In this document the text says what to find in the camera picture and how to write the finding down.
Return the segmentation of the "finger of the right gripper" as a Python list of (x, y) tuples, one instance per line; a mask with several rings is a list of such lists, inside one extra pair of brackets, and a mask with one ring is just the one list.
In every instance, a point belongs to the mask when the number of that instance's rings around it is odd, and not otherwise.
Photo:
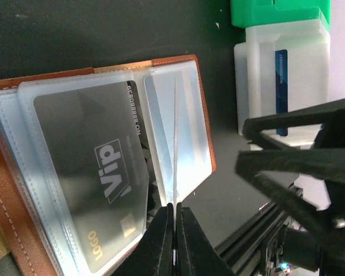
[(337, 112), (345, 114), (345, 99), (296, 110), (289, 113), (281, 113), (264, 117), (247, 119), (243, 127), (243, 136), (252, 144), (262, 147), (264, 150), (286, 150), (290, 146), (277, 141), (264, 130), (303, 127), (307, 125), (325, 124), (333, 119)]

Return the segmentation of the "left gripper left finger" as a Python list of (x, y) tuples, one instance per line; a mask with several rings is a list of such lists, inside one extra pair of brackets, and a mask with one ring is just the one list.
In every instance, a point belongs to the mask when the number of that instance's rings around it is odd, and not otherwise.
[(173, 263), (173, 205), (159, 208), (133, 252), (113, 275), (170, 275)]

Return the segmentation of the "white bin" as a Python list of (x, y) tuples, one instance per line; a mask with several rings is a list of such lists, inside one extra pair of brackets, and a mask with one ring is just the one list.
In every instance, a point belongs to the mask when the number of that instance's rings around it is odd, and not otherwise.
[(239, 133), (249, 118), (328, 101), (330, 35), (323, 20), (251, 26), (233, 52)]

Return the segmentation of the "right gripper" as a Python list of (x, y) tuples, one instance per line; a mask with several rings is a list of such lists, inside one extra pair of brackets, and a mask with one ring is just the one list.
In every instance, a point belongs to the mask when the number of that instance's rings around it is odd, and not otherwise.
[[(345, 127), (324, 128), (312, 149), (242, 151), (235, 173), (284, 209), (306, 231), (283, 235), (284, 260), (308, 270), (345, 272)], [(328, 205), (316, 203), (316, 190), (301, 198), (281, 177), (304, 188), (314, 184)]]

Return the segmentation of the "black VIP credit card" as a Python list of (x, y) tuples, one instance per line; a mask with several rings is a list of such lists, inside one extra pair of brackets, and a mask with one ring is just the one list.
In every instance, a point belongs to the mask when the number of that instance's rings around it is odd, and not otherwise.
[(133, 80), (39, 95), (33, 106), (86, 267), (112, 267), (145, 231), (149, 175)]

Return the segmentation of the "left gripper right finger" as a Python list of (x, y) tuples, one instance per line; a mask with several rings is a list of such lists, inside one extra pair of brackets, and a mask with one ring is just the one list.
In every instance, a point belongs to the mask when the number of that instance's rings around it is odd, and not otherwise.
[(189, 207), (177, 205), (176, 275), (234, 275), (219, 257)]

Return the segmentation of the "brown leather card holder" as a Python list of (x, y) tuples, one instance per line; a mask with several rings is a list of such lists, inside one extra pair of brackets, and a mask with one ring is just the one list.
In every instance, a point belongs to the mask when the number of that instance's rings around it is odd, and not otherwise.
[(24, 275), (82, 275), (86, 262), (33, 106), (39, 95), (134, 81), (147, 165), (145, 231), (216, 169), (198, 59), (183, 55), (0, 80), (0, 224)]

